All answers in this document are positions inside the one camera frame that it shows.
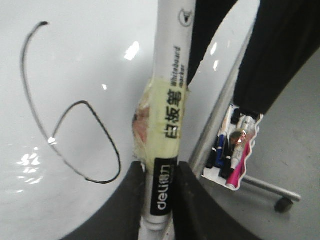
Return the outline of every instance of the ink scribble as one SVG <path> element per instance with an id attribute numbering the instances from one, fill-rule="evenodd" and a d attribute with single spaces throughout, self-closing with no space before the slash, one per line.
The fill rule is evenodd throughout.
<path id="1" fill-rule="evenodd" d="M 25 92 L 25 95 L 26 95 L 26 98 L 27 98 L 27 101 L 28 101 L 28 104 L 31 108 L 31 112 L 32 112 L 32 115 L 33 115 L 33 118 L 34 120 L 36 121 L 36 124 L 41 132 L 41 134 L 43 135 L 43 137 L 45 138 L 45 140 L 47 141 L 47 143 L 49 143 L 49 146 L 52 148 L 52 150 L 59 156 L 62 158 L 63 162 L 68 166 L 70 167 L 76 174 L 84 177 L 87 181 L 89 182 L 93 182 L 93 183 L 97 183 L 97 184 L 109 184 L 111 182 L 113 182 L 114 180 L 116 180 L 118 178 L 118 176 L 120 175 L 120 172 L 121 172 L 121 159 L 120 159 L 120 154 L 118 152 L 118 149 L 114 143 L 114 141 L 112 140 L 110 134 L 108 133 L 106 127 L 104 126 L 104 124 L 102 123 L 102 121 L 100 120 L 100 118 L 98 117 L 98 115 L 96 114 L 95 110 L 92 108 L 92 106 L 85 100 L 81 100 L 81 101 L 77 101 L 75 102 L 74 104 L 72 104 L 70 107 L 67 108 L 67 110 L 63 113 L 63 115 L 60 117 L 59 121 L 57 122 L 54 130 L 53 130 L 53 133 L 52 135 L 50 136 L 43 124 L 41 123 L 40 121 L 40 118 L 39 118 L 39 115 L 36 111 L 36 108 L 35 108 L 35 104 L 32 100 L 32 96 L 31 96 L 31 93 L 30 93 L 30 88 L 29 88 L 29 83 L 28 83 L 28 78 L 27 78 L 27 73 L 26 73 L 26 57 L 27 57 L 27 50 L 28 50 L 28 46 L 29 46 L 29 43 L 32 39 L 32 37 L 35 35 L 35 33 L 37 32 L 37 30 L 42 27 L 42 26 L 45 26 L 45 25 L 48 25 L 49 23 L 46 22 L 46 21 L 42 21 L 40 23 L 38 23 L 34 29 L 32 30 L 32 32 L 27 36 L 25 42 L 24 42 L 24 45 L 23 45 L 23 49 L 22 49 L 22 54 L 21 54 L 21 64 L 20 64 L 20 67 L 21 67 L 21 75 L 22 75 L 22 83 L 23 83 L 23 87 L 24 87 L 24 92 Z M 92 113 L 92 115 L 94 116 L 94 118 L 97 120 L 97 122 L 99 123 L 100 127 L 102 128 L 103 132 L 105 133 L 105 135 L 107 136 L 107 138 L 109 139 L 110 143 L 112 144 L 112 147 L 116 153 L 116 156 L 117 156 L 117 162 L 118 162 L 118 172 L 117 174 L 110 180 L 106 180 L 106 181 L 98 181 L 98 180 L 94 180 L 90 177 L 87 177 L 85 176 L 83 173 L 81 173 L 80 171 L 78 171 L 75 167 L 73 167 L 67 160 L 66 158 L 63 156 L 63 154 L 55 147 L 54 144 L 52 144 L 52 142 L 50 140 L 54 139 L 59 131 L 59 128 L 62 124 L 62 122 L 64 121 L 64 119 L 67 117 L 68 113 L 76 106 L 78 105 L 85 105 L 89 110 L 90 112 Z"/>

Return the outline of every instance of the caster wheel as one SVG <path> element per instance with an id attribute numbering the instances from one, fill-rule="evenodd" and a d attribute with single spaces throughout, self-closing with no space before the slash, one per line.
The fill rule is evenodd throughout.
<path id="1" fill-rule="evenodd" d="M 293 201 L 291 201 L 289 198 L 283 197 L 279 201 L 276 202 L 274 206 L 274 210 L 277 213 L 283 214 L 288 212 L 292 206 L 294 205 Z"/>

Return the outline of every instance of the deli logo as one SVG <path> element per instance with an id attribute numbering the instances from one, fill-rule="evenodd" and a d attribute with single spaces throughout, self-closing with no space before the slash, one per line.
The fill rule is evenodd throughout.
<path id="1" fill-rule="evenodd" d="M 151 214 L 154 216 L 167 215 L 172 209 L 172 183 L 177 162 L 178 157 L 156 158 L 154 161 L 151 197 Z"/>

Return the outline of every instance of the black pants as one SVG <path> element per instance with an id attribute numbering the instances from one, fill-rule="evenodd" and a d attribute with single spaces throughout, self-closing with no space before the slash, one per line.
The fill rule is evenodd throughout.
<path id="1" fill-rule="evenodd" d="M 198 0 L 188 84 L 220 23 L 236 0 Z M 297 71 L 320 46 L 320 1 L 261 0 L 239 69 L 233 102 L 266 114 Z"/>

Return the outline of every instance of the metal pole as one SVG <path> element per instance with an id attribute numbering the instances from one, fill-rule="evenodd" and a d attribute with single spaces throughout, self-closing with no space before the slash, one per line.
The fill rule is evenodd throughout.
<path id="1" fill-rule="evenodd" d="M 253 185 L 255 187 L 258 187 L 260 189 L 264 189 L 264 190 L 267 190 L 267 191 L 269 191 L 271 193 L 278 194 L 278 195 L 280 195 L 282 197 L 286 197 L 286 198 L 291 199 L 293 201 L 300 202 L 300 200 L 301 200 L 301 195 L 299 195 L 299 194 L 297 194 L 295 192 L 288 191 L 288 190 L 286 190 L 284 188 L 272 185 L 272 184 L 270 184 L 268 182 L 261 181 L 259 179 L 256 179 L 256 178 L 248 176 L 248 175 L 244 176 L 242 181 L 247 183 L 247 184 L 250 184 L 250 185 Z"/>

